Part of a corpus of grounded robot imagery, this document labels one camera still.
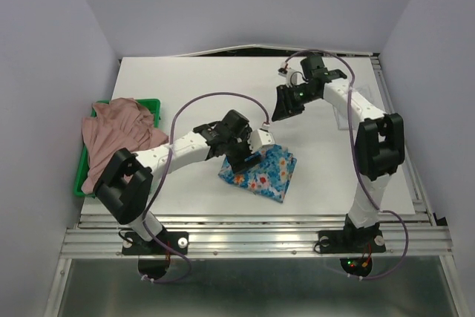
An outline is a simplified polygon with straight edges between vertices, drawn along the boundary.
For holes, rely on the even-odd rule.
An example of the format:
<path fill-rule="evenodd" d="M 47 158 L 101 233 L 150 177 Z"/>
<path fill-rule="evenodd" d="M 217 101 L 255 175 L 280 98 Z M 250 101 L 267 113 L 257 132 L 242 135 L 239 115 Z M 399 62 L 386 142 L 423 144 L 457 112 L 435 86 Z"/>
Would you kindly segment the blue floral skirt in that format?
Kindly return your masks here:
<path fill-rule="evenodd" d="M 225 159 L 218 177 L 232 186 L 283 203 L 297 159 L 286 146 L 280 145 L 262 149 L 259 154 L 261 162 L 240 174 L 233 173 Z"/>

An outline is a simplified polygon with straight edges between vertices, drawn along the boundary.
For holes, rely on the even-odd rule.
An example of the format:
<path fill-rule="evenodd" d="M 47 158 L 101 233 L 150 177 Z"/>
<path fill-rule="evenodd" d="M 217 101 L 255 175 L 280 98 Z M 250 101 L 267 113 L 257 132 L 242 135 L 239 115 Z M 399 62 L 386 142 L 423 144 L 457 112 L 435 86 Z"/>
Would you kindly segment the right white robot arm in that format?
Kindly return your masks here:
<path fill-rule="evenodd" d="M 358 250 L 368 242 L 365 229 L 376 227 L 387 184 L 404 162 L 404 120 L 372 105 L 356 91 L 353 69 L 346 73 L 329 70 L 322 56 L 308 51 L 303 55 L 300 71 L 292 69 L 288 61 L 278 69 L 286 81 L 276 88 L 272 121 L 302 114 L 305 105 L 317 99 L 328 102 L 347 119 L 358 184 L 347 214 L 350 227 L 342 231 L 341 241 L 346 248 Z"/>

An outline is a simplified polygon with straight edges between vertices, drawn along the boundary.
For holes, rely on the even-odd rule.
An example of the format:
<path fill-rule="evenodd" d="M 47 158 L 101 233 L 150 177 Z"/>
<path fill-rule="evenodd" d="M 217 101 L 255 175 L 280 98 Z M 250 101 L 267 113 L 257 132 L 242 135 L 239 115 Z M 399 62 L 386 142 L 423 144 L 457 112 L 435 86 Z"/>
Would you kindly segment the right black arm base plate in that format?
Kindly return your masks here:
<path fill-rule="evenodd" d="M 371 248 L 372 253 L 386 252 L 382 232 L 345 232 L 344 230 L 318 231 L 318 244 L 321 254 L 362 253 Z"/>

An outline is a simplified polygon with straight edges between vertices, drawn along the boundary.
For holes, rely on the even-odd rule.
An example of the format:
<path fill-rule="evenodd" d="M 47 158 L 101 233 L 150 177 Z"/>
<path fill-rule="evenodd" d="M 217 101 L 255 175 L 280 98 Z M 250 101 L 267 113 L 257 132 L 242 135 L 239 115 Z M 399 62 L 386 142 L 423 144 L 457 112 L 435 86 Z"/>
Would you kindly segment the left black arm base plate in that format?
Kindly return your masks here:
<path fill-rule="evenodd" d="M 167 249 L 159 245 L 155 240 L 144 241 L 131 229 L 121 229 L 118 236 L 122 239 L 122 254 L 130 256 L 138 255 L 165 255 Z M 186 255 L 188 253 L 188 232 L 161 232 L 157 238 L 167 247 Z"/>

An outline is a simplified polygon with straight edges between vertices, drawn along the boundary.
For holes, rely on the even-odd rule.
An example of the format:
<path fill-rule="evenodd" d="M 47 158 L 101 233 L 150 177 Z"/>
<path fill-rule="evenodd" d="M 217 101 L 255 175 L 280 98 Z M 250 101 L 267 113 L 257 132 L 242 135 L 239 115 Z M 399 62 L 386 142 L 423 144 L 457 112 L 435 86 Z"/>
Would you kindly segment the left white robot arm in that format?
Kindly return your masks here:
<path fill-rule="evenodd" d="M 166 229 L 148 211 L 148 198 L 167 174 L 220 156 L 240 174 L 259 164 L 259 151 L 274 143 L 271 133 L 253 130 L 245 116 L 231 110 L 222 120 L 200 125 L 156 148 L 116 151 L 96 182 L 94 195 L 119 224 L 138 235 L 147 252 L 156 253 L 165 246 Z"/>

